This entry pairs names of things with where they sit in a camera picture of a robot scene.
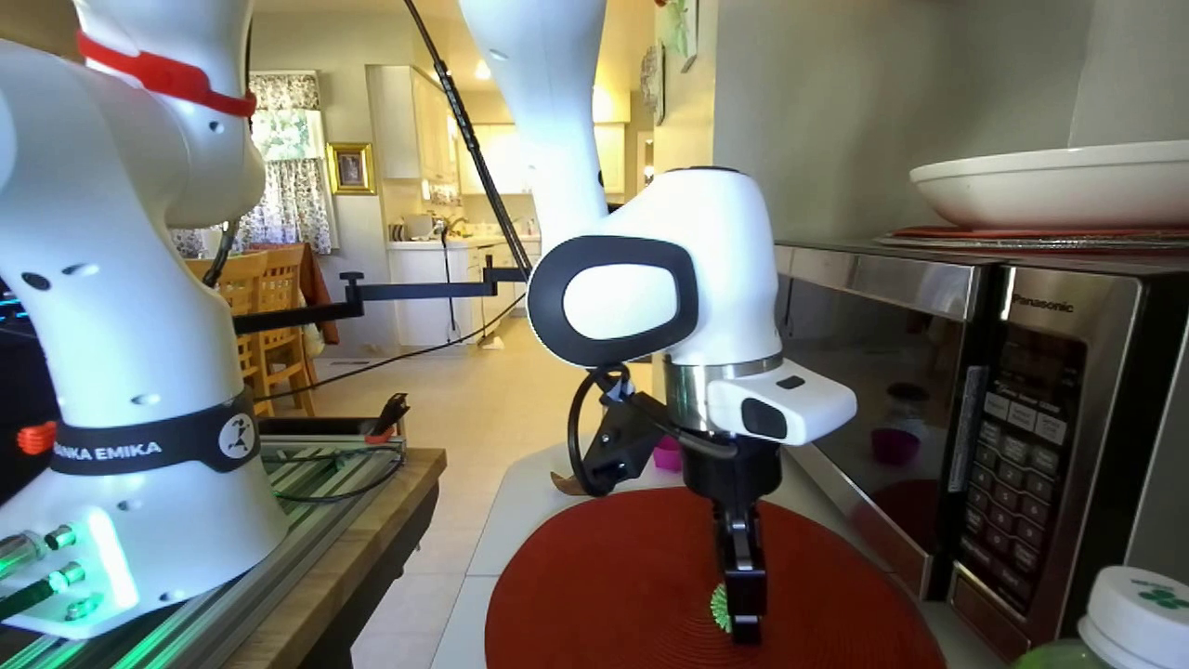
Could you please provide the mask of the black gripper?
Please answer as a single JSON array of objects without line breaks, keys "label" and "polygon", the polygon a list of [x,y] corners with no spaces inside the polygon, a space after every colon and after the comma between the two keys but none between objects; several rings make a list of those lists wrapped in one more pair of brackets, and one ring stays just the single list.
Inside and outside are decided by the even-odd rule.
[{"label": "black gripper", "polygon": [[756,507],[779,489],[779,449],[756,439],[683,435],[683,482],[721,512],[725,618],[737,645],[763,640],[764,559]]}]

